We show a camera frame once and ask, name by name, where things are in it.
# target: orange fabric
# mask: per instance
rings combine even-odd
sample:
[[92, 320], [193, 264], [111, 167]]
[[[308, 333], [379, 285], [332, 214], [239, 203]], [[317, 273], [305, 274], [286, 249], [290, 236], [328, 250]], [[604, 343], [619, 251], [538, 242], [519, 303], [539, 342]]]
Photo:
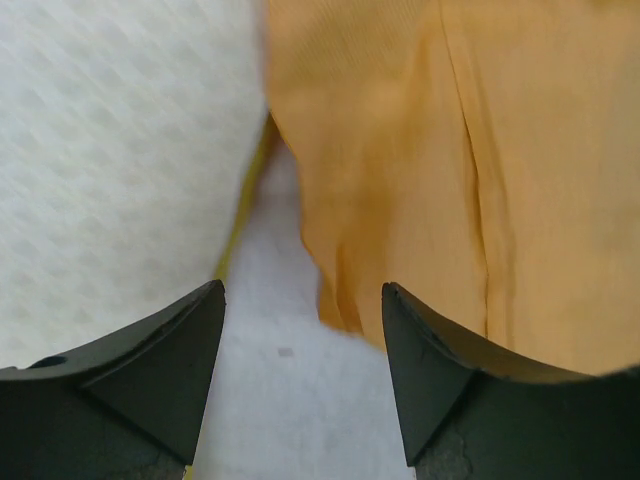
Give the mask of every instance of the orange fabric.
[[640, 4], [269, 0], [321, 318], [396, 281], [520, 354], [640, 362]]

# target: yellow strip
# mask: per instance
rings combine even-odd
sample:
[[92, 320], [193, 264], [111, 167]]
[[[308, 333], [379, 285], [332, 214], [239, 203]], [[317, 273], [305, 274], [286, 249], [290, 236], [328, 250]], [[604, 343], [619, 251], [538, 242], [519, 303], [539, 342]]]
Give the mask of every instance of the yellow strip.
[[[269, 118], [267, 118], [264, 128], [262, 129], [260, 142], [256, 147], [253, 160], [251, 160], [251, 165], [249, 166], [249, 170], [247, 171], [247, 175], [245, 176], [244, 183], [242, 185], [240, 199], [238, 200], [238, 210], [236, 212], [236, 218], [233, 223], [231, 235], [229, 236], [229, 241], [227, 242], [227, 247], [220, 258], [218, 268], [215, 272], [215, 278], [219, 278], [222, 281], [227, 279], [231, 254], [238, 244], [242, 230], [249, 220], [251, 206], [253, 205], [253, 199], [255, 198], [256, 186], [260, 179], [260, 174], [266, 164], [266, 160], [269, 156], [277, 131], [275, 123], [273, 122], [271, 115], [269, 115]], [[193, 467], [187, 467], [187, 473], [184, 480], [193, 480]]]

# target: white surface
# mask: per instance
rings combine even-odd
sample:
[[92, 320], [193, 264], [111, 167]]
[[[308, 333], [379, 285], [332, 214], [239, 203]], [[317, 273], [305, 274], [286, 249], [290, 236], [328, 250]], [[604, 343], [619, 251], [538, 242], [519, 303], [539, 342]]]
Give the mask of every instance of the white surface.
[[0, 0], [0, 368], [209, 280], [264, 118], [252, 0]]
[[234, 253], [194, 480], [410, 480], [385, 355], [318, 320], [295, 185], [282, 152]]

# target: orange cloth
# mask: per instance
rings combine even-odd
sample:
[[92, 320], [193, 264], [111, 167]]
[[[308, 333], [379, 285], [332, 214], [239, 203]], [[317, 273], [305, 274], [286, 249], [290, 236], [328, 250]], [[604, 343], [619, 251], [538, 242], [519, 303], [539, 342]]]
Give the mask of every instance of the orange cloth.
[[640, 3], [269, 0], [321, 318], [396, 281], [520, 354], [640, 363]]

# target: white textured fabric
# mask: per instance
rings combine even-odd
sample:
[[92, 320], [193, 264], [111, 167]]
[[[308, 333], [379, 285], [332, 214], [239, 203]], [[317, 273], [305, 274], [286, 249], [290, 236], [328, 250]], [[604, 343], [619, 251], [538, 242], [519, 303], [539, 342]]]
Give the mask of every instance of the white textured fabric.
[[0, 0], [0, 368], [211, 278], [264, 118], [251, 0]]

